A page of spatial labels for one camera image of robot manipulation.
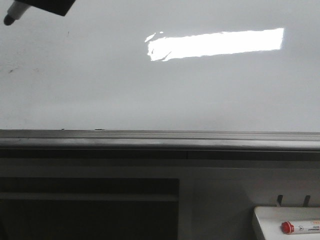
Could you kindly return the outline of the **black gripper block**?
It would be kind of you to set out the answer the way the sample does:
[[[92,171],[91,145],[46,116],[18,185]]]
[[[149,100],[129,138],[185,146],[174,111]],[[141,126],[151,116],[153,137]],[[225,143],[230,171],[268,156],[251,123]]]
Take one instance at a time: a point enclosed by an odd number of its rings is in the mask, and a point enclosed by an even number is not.
[[[27,4],[56,15],[65,16],[71,9],[75,0],[17,0],[20,3]]]

